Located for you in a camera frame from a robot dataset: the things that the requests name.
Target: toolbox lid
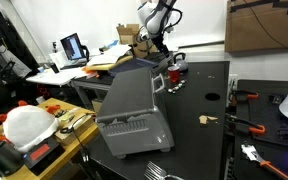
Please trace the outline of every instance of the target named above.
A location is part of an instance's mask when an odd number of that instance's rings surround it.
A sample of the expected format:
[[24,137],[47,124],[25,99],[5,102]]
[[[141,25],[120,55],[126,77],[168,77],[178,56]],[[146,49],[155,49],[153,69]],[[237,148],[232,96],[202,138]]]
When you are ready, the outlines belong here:
[[126,121],[153,112],[152,71],[140,68],[118,73],[96,117],[97,122]]

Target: toolbox handle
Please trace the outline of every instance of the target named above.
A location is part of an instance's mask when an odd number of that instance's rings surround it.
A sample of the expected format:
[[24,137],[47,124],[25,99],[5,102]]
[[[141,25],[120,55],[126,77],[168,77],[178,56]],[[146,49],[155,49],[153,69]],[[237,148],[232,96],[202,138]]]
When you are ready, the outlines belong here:
[[[162,85],[158,89],[155,90],[155,83],[156,83],[156,81],[158,81],[158,79],[161,79]],[[165,88],[164,78],[163,78],[161,73],[158,76],[156,76],[155,78],[153,78],[152,84],[153,84],[153,87],[155,90],[154,93],[158,93]]]

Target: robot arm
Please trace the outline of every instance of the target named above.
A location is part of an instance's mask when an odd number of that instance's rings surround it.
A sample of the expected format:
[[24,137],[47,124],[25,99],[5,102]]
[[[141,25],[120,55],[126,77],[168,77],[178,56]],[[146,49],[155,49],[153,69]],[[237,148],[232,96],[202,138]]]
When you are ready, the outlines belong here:
[[[140,39],[151,39],[158,50],[164,53],[167,57],[169,55],[169,51],[166,45],[163,44],[164,32],[170,32],[173,26],[178,24],[182,18],[182,12],[173,8],[175,2],[176,0],[159,0],[157,6],[146,2],[138,8],[139,18],[146,29],[144,34],[140,34]],[[179,12],[180,19],[175,24],[170,24],[169,26],[165,27],[172,11]]]

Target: computer monitor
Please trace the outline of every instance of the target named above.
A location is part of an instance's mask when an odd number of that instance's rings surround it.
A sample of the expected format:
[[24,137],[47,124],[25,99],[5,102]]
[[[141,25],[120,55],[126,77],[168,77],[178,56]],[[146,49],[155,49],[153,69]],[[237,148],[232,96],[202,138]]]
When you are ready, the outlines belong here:
[[61,39],[62,46],[68,60],[80,60],[85,58],[83,47],[77,33]]

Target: gray plastic toolbox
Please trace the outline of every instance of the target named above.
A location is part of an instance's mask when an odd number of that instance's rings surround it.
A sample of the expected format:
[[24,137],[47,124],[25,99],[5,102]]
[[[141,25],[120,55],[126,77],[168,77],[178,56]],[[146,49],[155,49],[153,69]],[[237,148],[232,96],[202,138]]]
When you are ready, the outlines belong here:
[[150,68],[118,73],[96,117],[113,156],[174,146],[166,119],[164,80]]

